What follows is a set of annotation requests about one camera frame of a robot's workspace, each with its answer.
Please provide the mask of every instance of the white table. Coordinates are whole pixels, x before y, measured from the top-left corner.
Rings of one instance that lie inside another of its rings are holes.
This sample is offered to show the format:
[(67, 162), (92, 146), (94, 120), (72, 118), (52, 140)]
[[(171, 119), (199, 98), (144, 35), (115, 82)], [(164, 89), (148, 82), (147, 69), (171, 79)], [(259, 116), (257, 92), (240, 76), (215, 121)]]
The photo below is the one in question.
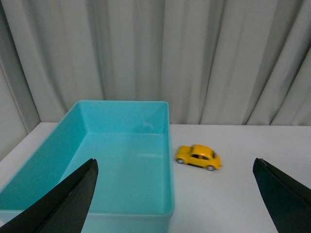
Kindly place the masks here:
[[(0, 162), (0, 187), (55, 126), (40, 123)], [(203, 144), (217, 151), (223, 167), (210, 172), (173, 162), (169, 233), (277, 233), (252, 173), (256, 157), (311, 187), (311, 127), (171, 125), (171, 138), (173, 155), (181, 145)]]

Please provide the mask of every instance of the yellow toy car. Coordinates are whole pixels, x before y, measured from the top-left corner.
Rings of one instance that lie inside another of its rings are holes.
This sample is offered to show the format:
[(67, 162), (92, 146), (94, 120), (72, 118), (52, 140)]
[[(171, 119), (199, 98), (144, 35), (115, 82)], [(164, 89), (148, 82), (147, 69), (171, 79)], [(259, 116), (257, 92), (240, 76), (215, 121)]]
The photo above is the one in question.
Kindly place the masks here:
[(219, 155), (211, 148), (202, 145), (181, 146), (175, 160), (179, 164), (201, 166), (209, 171), (219, 169), (222, 165)]

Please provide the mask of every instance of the curtain fold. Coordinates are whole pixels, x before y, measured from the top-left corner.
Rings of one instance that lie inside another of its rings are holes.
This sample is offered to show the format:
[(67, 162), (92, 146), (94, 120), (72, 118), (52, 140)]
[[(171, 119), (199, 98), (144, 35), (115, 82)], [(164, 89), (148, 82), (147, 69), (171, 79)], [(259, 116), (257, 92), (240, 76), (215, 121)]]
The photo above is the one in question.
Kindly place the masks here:
[(304, 1), (248, 124), (269, 125), (282, 106), (311, 42), (311, 2)]
[(171, 123), (311, 125), (311, 0), (1, 0), (42, 121), (165, 100)]
[(0, 3), (0, 69), (18, 109), (18, 115), (29, 133), (40, 122), (32, 95), (11, 36), (11, 32)]

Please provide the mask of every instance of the plastic container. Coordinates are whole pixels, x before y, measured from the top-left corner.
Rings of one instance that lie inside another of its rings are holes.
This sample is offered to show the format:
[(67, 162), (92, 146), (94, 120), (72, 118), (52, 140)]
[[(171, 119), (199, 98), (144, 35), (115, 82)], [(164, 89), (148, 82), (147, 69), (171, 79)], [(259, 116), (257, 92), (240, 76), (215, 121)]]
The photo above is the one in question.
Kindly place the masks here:
[(166, 102), (77, 102), (0, 192), (7, 222), (89, 158), (99, 174), (83, 233), (165, 233), (174, 210)]

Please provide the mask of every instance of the car roof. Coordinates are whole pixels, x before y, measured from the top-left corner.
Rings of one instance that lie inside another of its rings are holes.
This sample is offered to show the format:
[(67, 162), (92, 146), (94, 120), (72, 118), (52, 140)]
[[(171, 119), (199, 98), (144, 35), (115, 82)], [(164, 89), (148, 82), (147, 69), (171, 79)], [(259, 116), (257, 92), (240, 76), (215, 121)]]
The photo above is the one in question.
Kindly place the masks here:
[(213, 150), (203, 145), (193, 145), (193, 154), (210, 155)]

